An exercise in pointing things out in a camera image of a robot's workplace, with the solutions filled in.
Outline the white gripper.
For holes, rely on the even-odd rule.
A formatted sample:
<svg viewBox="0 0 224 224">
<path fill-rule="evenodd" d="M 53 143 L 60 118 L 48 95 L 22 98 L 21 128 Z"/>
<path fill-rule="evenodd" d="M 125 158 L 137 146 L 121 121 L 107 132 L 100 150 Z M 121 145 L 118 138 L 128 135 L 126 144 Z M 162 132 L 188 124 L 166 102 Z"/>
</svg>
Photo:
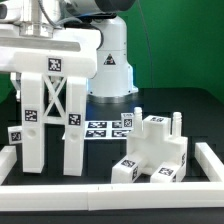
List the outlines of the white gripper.
<svg viewBox="0 0 224 224">
<path fill-rule="evenodd" d="M 14 25 L 0 25 L 0 72 L 95 74 L 100 32 L 55 30 L 50 39 L 22 37 Z"/>
</svg>

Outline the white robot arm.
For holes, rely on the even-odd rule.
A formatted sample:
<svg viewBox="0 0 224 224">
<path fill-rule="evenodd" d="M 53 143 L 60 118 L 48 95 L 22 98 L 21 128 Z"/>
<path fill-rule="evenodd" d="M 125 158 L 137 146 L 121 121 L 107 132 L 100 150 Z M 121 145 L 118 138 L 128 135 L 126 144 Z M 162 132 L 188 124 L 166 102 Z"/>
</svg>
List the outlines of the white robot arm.
<svg viewBox="0 0 224 224">
<path fill-rule="evenodd" d="M 127 27 L 117 16 L 136 0 L 2 0 L 0 73 L 84 77 L 105 102 L 137 91 Z"/>
</svg>

